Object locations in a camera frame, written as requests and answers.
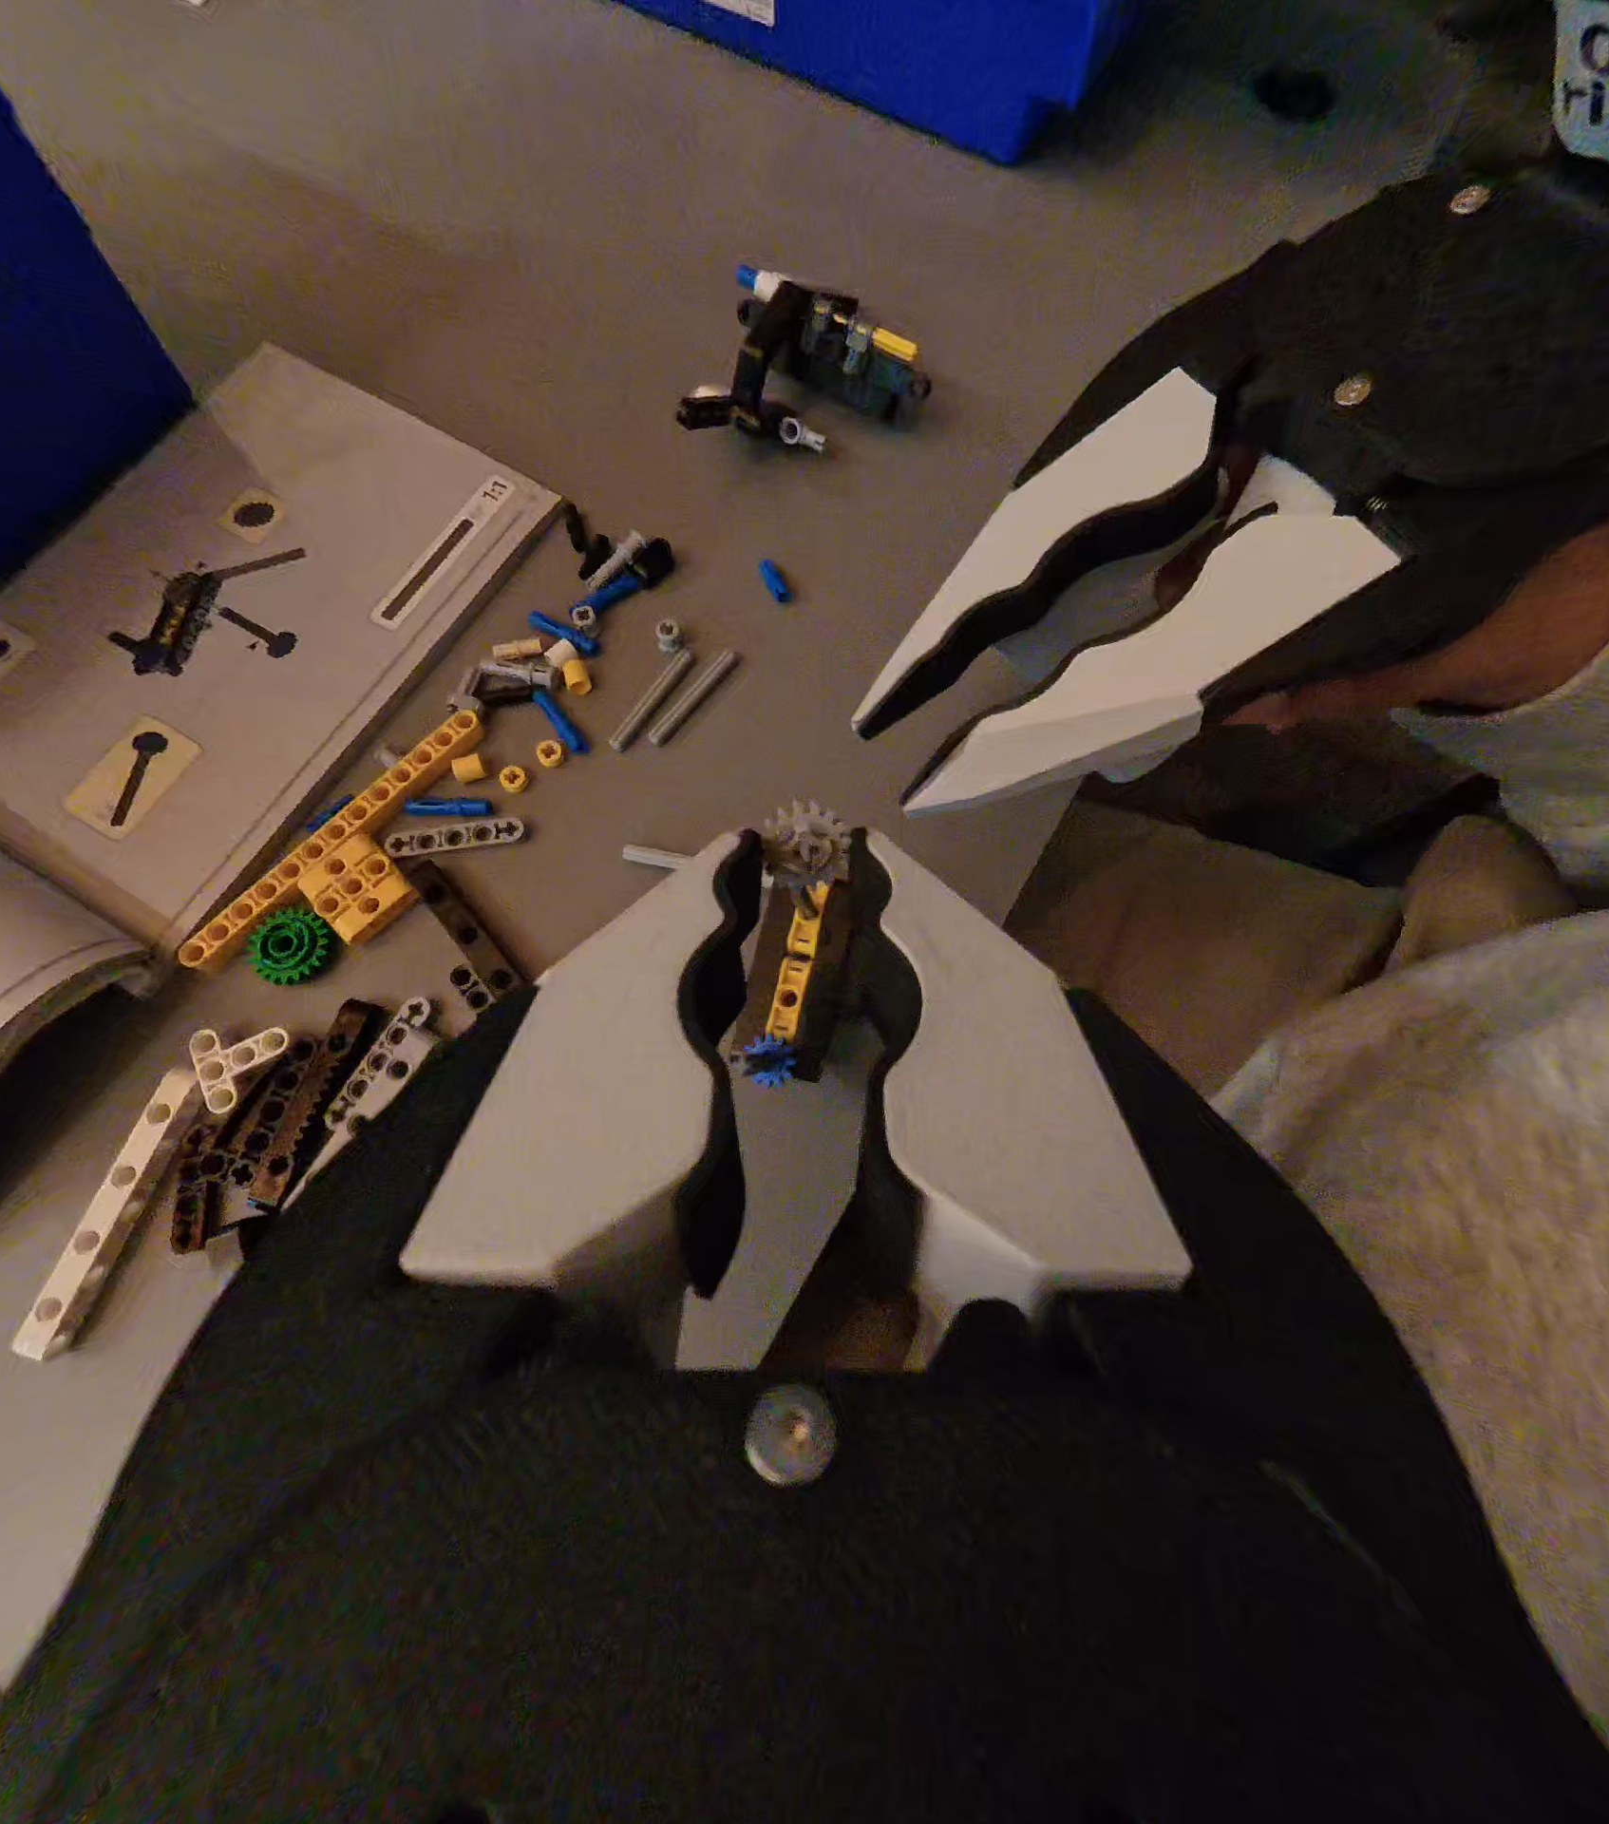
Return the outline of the black lego subassembly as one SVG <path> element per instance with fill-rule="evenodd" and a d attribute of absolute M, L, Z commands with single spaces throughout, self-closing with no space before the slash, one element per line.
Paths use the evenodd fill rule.
<path fill-rule="evenodd" d="M 880 424 L 910 424 L 933 398 L 920 344 L 883 327 L 853 293 L 750 263 L 737 267 L 735 286 L 741 343 L 731 377 L 680 396 L 680 430 L 825 455 L 826 438 L 796 405 L 769 396 L 773 377 Z"/>

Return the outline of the lego instruction booklet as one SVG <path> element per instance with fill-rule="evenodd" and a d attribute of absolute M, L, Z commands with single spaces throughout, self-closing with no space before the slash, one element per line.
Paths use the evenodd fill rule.
<path fill-rule="evenodd" d="M 0 1074 L 245 905 L 559 508 L 264 346 L 0 588 Z"/>

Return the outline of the black yellow lego assembly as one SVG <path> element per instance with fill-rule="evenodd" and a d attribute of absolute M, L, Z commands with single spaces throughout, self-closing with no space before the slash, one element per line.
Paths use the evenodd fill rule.
<path fill-rule="evenodd" d="M 676 964 L 678 1044 L 701 1059 L 711 1040 L 722 1070 L 737 1082 L 762 1089 L 819 1084 L 842 1025 L 855 1015 L 855 829 L 836 814 L 851 831 L 845 880 L 798 890 L 773 880 L 762 859 L 750 920 L 724 903 L 716 880 L 701 943 Z"/>

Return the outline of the small grey lego gear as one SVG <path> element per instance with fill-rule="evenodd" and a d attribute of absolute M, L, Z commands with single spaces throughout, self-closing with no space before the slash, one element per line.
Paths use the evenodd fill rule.
<path fill-rule="evenodd" d="M 853 831 L 817 800 L 779 806 L 762 825 L 766 875 L 790 890 L 834 886 L 849 878 Z"/>

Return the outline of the pile of grey black beams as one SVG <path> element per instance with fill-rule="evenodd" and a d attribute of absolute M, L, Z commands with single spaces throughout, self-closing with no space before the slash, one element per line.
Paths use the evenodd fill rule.
<path fill-rule="evenodd" d="M 289 1038 L 277 1057 L 270 1032 L 230 1087 L 236 1104 L 200 1112 L 171 1169 L 169 1251 L 184 1262 L 255 1220 L 272 1220 L 412 1082 L 443 1036 L 437 1006 L 412 996 L 395 1009 L 348 1000 L 327 1032 Z"/>

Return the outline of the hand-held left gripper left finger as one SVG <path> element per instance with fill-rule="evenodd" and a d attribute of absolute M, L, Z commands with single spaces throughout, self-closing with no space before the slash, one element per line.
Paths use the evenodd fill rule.
<path fill-rule="evenodd" d="M 707 1300 L 747 1207 L 722 1044 L 766 848 L 730 831 L 543 973 L 401 1270 L 562 1300 Z"/>

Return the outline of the long yellow lego beam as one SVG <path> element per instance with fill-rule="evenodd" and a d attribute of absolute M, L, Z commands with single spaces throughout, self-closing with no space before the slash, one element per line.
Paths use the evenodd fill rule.
<path fill-rule="evenodd" d="M 458 709 L 422 742 L 388 766 L 346 806 L 331 814 L 266 875 L 243 888 L 232 901 L 194 926 L 175 951 L 175 962 L 190 971 L 222 970 L 247 943 L 251 932 L 272 913 L 302 897 L 300 884 L 350 840 L 371 840 L 401 814 L 407 802 L 427 793 L 481 745 L 484 717 Z"/>

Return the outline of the long white lego beam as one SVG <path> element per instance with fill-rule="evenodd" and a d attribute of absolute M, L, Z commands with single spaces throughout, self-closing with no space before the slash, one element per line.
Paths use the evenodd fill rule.
<path fill-rule="evenodd" d="M 201 1108 L 198 1074 L 188 1065 L 169 1070 L 154 1085 L 42 1291 L 17 1325 L 10 1342 L 13 1357 L 44 1363 L 61 1357 L 76 1342 Z"/>

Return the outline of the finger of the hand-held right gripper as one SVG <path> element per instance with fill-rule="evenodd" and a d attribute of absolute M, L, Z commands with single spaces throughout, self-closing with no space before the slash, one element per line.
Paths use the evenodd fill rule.
<path fill-rule="evenodd" d="M 901 799 L 902 814 L 973 810 L 1077 780 L 1203 726 L 1210 690 L 1400 563 L 1358 519 L 1269 506 L 1222 538 L 1163 616 L 1077 650 L 1024 700 L 975 721 Z"/>
<path fill-rule="evenodd" d="M 1195 534 L 1222 500 L 1220 400 L 1172 369 L 999 502 L 851 717 L 876 740 L 1079 582 Z"/>

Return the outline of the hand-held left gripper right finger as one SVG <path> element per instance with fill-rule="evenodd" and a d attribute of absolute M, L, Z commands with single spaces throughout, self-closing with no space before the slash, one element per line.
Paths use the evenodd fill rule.
<path fill-rule="evenodd" d="M 849 1213 L 929 1331 L 975 1304 L 1176 1291 L 1182 1234 L 1060 977 L 883 835 L 849 856 L 882 1040 Z"/>

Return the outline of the person's right hand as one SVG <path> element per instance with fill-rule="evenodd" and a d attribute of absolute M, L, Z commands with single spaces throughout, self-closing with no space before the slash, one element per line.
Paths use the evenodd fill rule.
<path fill-rule="evenodd" d="M 1393 667 L 1261 696 L 1237 726 L 1282 732 L 1417 711 L 1495 717 L 1571 685 L 1609 648 L 1609 517 L 1541 561 L 1474 629 Z"/>

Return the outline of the yellow lego block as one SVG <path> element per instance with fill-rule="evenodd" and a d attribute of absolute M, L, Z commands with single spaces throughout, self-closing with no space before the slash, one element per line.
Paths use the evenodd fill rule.
<path fill-rule="evenodd" d="M 363 947 L 420 905 L 418 888 L 369 833 L 350 833 L 308 867 L 296 894 L 344 947 Z"/>

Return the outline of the white angled lego beam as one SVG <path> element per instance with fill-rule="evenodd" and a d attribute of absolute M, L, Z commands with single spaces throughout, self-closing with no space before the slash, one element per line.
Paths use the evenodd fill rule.
<path fill-rule="evenodd" d="M 224 1040 L 213 1028 L 196 1028 L 186 1042 L 201 1106 L 211 1116 L 230 1116 L 247 1089 L 291 1049 L 293 1036 L 270 1027 L 241 1040 Z"/>

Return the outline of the pile of small lego pins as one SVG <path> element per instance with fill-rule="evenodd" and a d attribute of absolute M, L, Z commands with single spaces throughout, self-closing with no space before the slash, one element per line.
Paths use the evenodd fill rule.
<path fill-rule="evenodd" d="M 591 753 L 591 743 L 570 704 L 595 688 L 602 629 L 612 610 L 659 590 L 676 571 L 676 550 L 665 536 L 631 531 L 614 538 L 591 527 L 583 510 L 564 500 L 557 525 L 578 563 L 579 593 L 562 612 L 534 610 L 528 633 L 494 643 L 467 667 L 446 700 L 452 719 L 488 723 L 500 713 L 532 709 L 541 730 L 528 761 L 505 761 L 494 785 L 519 797 L 543 772 L 559 770 Z"/>

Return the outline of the green lego gear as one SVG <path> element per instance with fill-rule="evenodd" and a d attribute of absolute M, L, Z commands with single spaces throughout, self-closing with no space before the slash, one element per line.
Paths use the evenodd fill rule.
<path fill-rule="evenodd" d="M 274 989 L 298 989 L 331 968 L 340 941 L 333 924 L 308 905 L 287 905 L 260 918 L 245 941 L 249 970 Z"/>

